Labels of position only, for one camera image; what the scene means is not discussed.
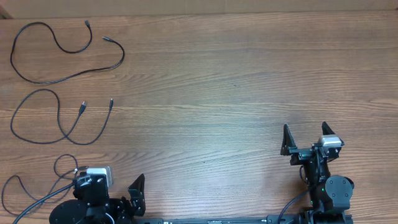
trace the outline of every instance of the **wood grain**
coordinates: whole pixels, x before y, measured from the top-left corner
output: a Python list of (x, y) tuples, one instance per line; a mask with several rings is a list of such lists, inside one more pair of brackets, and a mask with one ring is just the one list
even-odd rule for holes
[(398, 0), (1, 0), (10, 19), (396, 10)]
[[(89, 38), (84, 19), (43, 21), (68, 50)], [(9, 63), (12, 41), (28, 22), (0, 21), (0, 185), (19, 174), (41, 197), (56, 179), (55, 158), (70, 153), (81, 165), (113, 167), (112, 197), (127, 195), (144, 173), (147, 217), (263, 217), (305, 188), (299, 168), (279, 155), (283, 124), (307, 147), (327, 121), (346, 143), (330, 170), (356, 184), (355, 222), (398, 222), (398, 13), (96, 17), (93, 43), (75, 55), (61, 52), (46, 28), (30, 27), (14, 58), (34, 80), (117, 62), (121, 51), (103, 35), (126, 50), (117, 69), (55, 85), (27, 83)], [(72, 134), (82, 142), (97, 135), (114, 98), (104, 134), (90, 146), (16, 139), (12, 113), (38, 88), (59, 94), (65, 129), (88, 102)], [(20, 109), (15, 130), (29, 139), (59, 138), (56, 114), (53, 95), (38, 93)], [(72, 166), (70, 159), (59, 163), (60, 171)], [(16, 181), (5, 199), (15, 212), (32, 203)], [(304, 205), (308, 199), (289, 212)], [(53, 207), (21, 223), (47, 223)], [(1, 223), (12, 220), (0, 210)]]

